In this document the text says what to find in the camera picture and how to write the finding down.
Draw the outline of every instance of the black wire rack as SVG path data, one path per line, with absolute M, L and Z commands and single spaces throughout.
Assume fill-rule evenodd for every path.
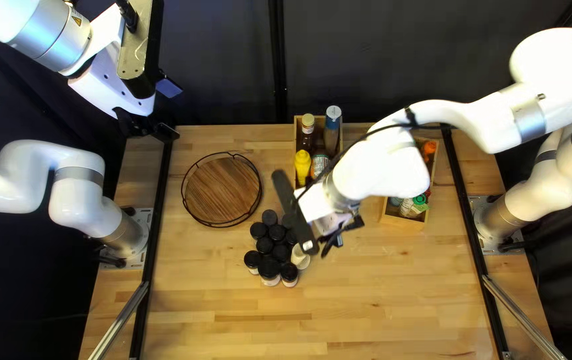
M 246 211 L 245 213 L 234 219 L 226 220 L 223 222 L 210 222 L 208 220 L 203 220 L 202 218 L 195 215 L 193 211 L 191 211 L 190 207 L 188 206 L 188 203 L 186 202 L 186 187 L 188 186 L 189 182 L 187 181 L 187 179 L 189 180 L 190 176 L 192 176 L 194 172 L 200 168 L 200 166 L 203 166 L 206 163 L 213 160 L 225 159 L 228 157 L 232 158 L 235 161 L 242 161 L 242 163 L 246 164 L 255 173 L 255 176 L 257 176 L 257 183 L 259 184 L 257 190 L 257 196 L 255 197 L 255 201 L 251 204 L 248 211 Z M 186 175 L 184 176 L 184 180 L 182 180 L 182 202 L 184 203 L 184 208 L 186 209 L 186 211 L 188 211 L 188 214 L 190 214 L 191 217 L 197 220 L 197 222 L 209 227 L 216 227 L 216 228 L 233 227 L 235 225 L 239 225 L 242 222 L 246 221 L 246 219 L 248 219 L 255 212 L 255 210 L 257 210 L 257 207 L 259 206 L 259 203 L 262 200 L 263 193 L 264 189 L 262 187 L 262 179 L 261 176 L 259 175 L 257 167 L 255 167 L 255 164 L 253 164 L 252 161 L 248 160 L 248 158 L 246 158 L 242 154 L 231 154 L 228 151 L 214 152 L 213 154 L 206 155 L 203 158 L 195 161 L 195 163 L 192 164 L 190 168 L 188 168 L 188 171 L 186 171 Z

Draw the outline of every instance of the round wooden tray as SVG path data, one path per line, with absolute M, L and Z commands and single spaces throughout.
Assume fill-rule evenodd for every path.
M 216 152 L 197 160 L 182 181 L 184 208 L 200 224 L 231 227 L 257 209 L 262 182 L 253 163 L 240 154 Z

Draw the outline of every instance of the yellow mustard bottle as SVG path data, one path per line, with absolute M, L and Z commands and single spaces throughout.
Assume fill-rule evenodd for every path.
M 298 186 L 306 185 L 306 176 L 310 170 L 310 154 L 305 150 L 297 151 L 295 154 L 295 171 L 297 172 Z

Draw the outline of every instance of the wooden table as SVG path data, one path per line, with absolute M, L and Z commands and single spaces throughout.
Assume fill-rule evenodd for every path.
M 345 124 L 345 144 L 369 126 Z M 264 209 L 281 213 L 270 175 L 278 168 L 294 175 L 292 125 L 180 126 L 178 131 L 182 137 L 173 147 L 146 359 L 496 358 L 445 150 L 437 157 L 430 221 L 422 232 L 379 224 L 384 199 L 372 197 L 362 205 L 366 227 L 346 233 L 342 249 L 314 258 L 295 288 L 267 288 L 248 274 L 242 257 L 254 247 L 250 224 Z M 417 135 L 441 138 L 438 131 Z M 462 133 L 455 131 L 453 139 L 469 194 L 503 192 L 494 157 Z M 145 154 L 140 141 L 129 141 L 123 167 L 132 170 L 120 177 L 120 205 L 138 205 L 132 197 L 138 181 L 131 177 L 141 176 L 143 171 L 134 169 L 150 166 L 145 159 L 153 153 Z M 230 229 L 198 224 L 180 195 L 188 168 L 217 151 L 248 157 L 265 184 L 257 212 Z M 486 256 L 486 262 L 493 279 L 549 336 L 525 257 Z M 88 358 L 140 279 L 138 270 L 100 271 L 80 359 Z M 131 330 L 125 328 L 110 358 L 128 357 Z M 511 349 L 532 351 L 520 331 L 506 328 Z

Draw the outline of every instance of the wooden cutting board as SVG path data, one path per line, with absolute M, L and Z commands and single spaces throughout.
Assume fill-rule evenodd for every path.
M 187 179 L 186 206 L 209 223 L 225 223 L 246 214 L 257 198 L 259 179 L 241 160 L 211 160 Z

